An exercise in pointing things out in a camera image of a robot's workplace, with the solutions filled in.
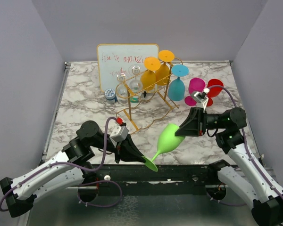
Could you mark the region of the green wine glass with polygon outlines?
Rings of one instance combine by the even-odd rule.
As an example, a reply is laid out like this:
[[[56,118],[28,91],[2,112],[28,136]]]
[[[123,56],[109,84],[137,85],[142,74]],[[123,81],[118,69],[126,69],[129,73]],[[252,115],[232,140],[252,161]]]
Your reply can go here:
[[[185,136],[176,136],[175,133],[179,130],[179,126],[175,124],[168,124],[158,137],[157,151],[150,160],[146,156],[142,156],[145,160],[144,165],[154,172],[158,172],[154,160],[161,154],[169,153],[175,150],[185,139]]]

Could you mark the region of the red wine glass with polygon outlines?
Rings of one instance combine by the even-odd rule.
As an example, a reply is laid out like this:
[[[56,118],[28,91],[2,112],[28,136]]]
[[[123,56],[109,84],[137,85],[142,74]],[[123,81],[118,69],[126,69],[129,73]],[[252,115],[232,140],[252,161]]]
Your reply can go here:
[[[210,79],[206,85],[206,88],[209,88],[210,91],[208,93],[208,103],[207,103],[207,107],[210,107],[213,105],[213,97],[217,97],[220,92],[222,91],[222,88],[220,87],[214,87],[214,88],[210,88],[211,86],[214,85],[219,85],[219,86],[223,86],[224,84],[222,83],[221,80],[219,79]]]

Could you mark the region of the teal wine glass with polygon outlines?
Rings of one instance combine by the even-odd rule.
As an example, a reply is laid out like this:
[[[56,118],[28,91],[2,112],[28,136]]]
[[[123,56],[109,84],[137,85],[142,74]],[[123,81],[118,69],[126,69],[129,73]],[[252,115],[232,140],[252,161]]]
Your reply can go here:
[[[189,73],[189,69],[185,65],[174,65],[171,73],[176,79],[170,83],[167,95],[172,101],[181,101],[185,93],[185,84],[181,77],[186,76]]]

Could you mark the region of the pink wine glass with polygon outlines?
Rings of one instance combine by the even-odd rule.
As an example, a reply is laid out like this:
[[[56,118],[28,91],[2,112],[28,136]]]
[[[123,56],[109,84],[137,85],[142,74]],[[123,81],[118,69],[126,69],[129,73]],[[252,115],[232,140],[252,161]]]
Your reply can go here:
[[[203,89],[205,88],[206,83],[203,79],[201,78],[193,78],[189,82],[188,86],[188,91],[189,91],[189,96],[187,96],[184,101],[188,106],[195,106],[197,102],[191,97],[191,94],[194,91],[202,92]]]

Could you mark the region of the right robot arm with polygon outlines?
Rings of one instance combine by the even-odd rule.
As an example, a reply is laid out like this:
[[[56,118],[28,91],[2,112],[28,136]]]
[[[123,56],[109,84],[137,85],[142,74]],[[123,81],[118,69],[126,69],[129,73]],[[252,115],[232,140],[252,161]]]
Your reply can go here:
[[[207,113],[202,108],[191,108],[188,117],[176,131],[177,136],[200,137],[208,130],[215,134],[216,143],[244,174],[241,177],[226,161],[210,164],[208,181],[220,182],[231,188],[250,208],[259,226],[283,223],[283,187],[273,179],[247,145],[244,127],[246,113],[239,107],[224,113]]]

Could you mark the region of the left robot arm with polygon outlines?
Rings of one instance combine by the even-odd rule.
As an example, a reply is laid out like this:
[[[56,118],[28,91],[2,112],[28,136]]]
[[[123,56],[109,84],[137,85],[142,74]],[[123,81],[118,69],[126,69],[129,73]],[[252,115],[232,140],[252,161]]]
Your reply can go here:
[[[103,167],[107,153],[114,154],[116,163],[147,162],[134,144],[126,123],[109,117],[105,126],[101,130],[95,121],[84,122],[76,137],[46,162],[17,178],[3,178],[0,212],[19,217],[50,193],[70,186],[94,184],[95,174]]]

